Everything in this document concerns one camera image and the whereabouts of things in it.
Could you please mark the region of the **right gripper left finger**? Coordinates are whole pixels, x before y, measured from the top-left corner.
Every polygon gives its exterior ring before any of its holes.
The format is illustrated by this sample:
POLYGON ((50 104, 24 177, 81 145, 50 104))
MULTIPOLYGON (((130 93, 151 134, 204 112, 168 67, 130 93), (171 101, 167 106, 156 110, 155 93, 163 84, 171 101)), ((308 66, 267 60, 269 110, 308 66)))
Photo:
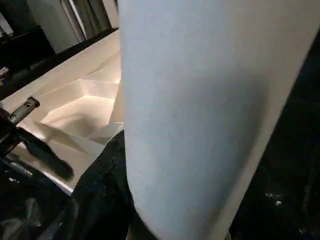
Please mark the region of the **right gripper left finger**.
POLYGON ((47 230, 49 240, 125 240, 133 215, 125 133, 120 131, 80 177, 47 230))

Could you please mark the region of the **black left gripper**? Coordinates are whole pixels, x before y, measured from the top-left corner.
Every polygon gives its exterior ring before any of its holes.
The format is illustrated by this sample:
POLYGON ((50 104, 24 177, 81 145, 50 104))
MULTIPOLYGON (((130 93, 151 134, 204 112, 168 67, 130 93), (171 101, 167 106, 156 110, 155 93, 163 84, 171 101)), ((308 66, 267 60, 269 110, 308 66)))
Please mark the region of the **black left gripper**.
POLYGON ((0 160, 25 177, 32 178, 31 168, 12 153, 22 142, 32 156, 38 158, 61 178, 69 180, 74 176, 72 167, 60 159, 47 143, 24 128, 18 127, 18 124, 39 106, 40 102, 30 96, 12 113, 4 108, 0 109, 0 160))

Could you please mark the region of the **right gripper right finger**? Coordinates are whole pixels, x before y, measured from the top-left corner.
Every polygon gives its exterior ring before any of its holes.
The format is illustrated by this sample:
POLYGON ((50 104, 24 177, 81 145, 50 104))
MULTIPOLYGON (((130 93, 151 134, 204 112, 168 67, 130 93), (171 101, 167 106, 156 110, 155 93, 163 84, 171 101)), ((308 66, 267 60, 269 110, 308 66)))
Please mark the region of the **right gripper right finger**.
POLYGON ((229 228, 233 240, 318 240, 320 165, 262 160, 229 228))

